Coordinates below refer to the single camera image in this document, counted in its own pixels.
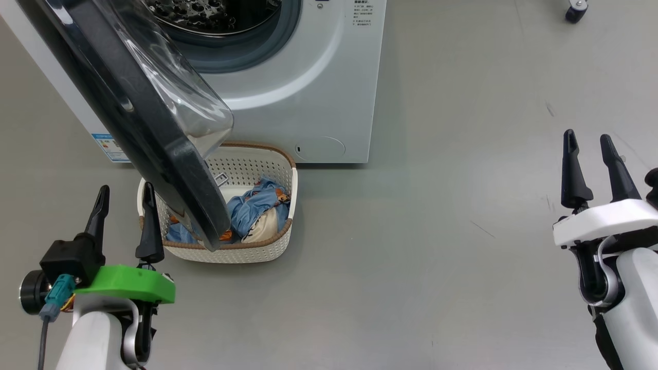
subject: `washing machine door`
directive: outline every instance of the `washing machine door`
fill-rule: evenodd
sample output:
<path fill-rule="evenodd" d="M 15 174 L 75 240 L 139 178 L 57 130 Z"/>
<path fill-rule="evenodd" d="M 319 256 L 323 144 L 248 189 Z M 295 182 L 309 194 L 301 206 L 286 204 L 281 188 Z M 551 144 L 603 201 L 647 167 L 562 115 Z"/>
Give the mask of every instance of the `washing machine door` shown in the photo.
<path fill-rule="evenodd" d="M 233 118 L 139 0 L 36 0 L 68 45 L 87 101 L 208 250 L 230 228 L 204 162 Z"/>

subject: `cable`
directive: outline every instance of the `cable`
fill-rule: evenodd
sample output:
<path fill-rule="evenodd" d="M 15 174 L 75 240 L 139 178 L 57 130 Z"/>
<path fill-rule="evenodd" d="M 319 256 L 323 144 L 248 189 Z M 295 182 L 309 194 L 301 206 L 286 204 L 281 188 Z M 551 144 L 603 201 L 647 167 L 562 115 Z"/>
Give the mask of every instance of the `cable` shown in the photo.
<path fill-rule="evenodd" d="M 45 361 L 45 339 L 48 335 L 48 320 L 43 320 L 43 326 L 41 327 L 41 342 L 39 343 L 39 363 L 37 365 L 37 370 L 43 370 L 43 362 Z"/>

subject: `caster wheel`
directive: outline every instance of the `caster wheel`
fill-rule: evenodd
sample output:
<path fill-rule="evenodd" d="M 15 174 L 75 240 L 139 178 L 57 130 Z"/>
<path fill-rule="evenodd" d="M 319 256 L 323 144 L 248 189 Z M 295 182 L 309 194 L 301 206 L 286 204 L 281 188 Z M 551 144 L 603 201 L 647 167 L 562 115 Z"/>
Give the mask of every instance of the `caster wheel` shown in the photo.
<path fill-rule="evenodd" d="M 567 10 L 567 13 L 565 14 L 565 19 L 568 20 L 570 23 L 576 24 L 582 18 L 582 16 L 585 15 L 586 11 L 587 9 L 585 9 L 584 11 L 579 11 L 569 7 L 569 10 Z"/>

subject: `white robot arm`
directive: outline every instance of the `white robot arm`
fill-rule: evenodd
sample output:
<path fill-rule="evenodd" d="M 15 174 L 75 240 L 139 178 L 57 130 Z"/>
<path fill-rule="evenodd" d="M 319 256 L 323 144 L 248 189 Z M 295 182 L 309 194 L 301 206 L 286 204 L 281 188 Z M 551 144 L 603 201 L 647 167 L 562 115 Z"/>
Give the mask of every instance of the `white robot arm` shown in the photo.
<path fill-rule="evenodd" d="M 580 293 L 597 328 L 596 341 L 612 370 L 658 369 L 658 190 L 643 200 L 610 136 L 601 136 L 613 200 L 589 208 L 572 130 L 564 137 L 561 203 L 572 215 L 553 225 L 555 245 L 580 269 Z M 658 185 L 658 169 L 646 178 Z"/>

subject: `white plastic basket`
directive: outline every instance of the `white plastic basket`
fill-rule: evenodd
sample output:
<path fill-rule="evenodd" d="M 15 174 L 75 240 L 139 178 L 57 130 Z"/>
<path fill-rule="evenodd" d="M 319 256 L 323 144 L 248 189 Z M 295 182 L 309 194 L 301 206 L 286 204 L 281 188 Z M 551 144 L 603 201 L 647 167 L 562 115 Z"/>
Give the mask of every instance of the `white plastic basket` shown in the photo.
<path fill-rule="evenodd" d="M 163 244 L 176 257 L 190 261 L 209 263 L 254 263 L 276 259 L 288 247 L 292 232 L 292 219 L 297 204 L 297 169 L 295 161 L 287 153 L 263 144 L 228 142 L 220 146 L 208 159 L 208 167 L 213 176 L 220 173 L 228 175 L 228 181 L 220 187 L 226 201 L 233 196 L 241 196 L 253 188 L 262 176 L 267 176 L 290 193 L 290 212 L 283 229 L 268 240 L 255 243 L 227 244 L 214 252 L 206 250 L 199 244 L 169 242 L 165 236 L 169 229 L 168 212 L 164 201 L 157 196 L 158 218 L 162 232 Z M 141 200 L 145 180 L 139 182 L 137 191 L 137 210 L 139 224 L 142 225 L 144 210 Z"/>

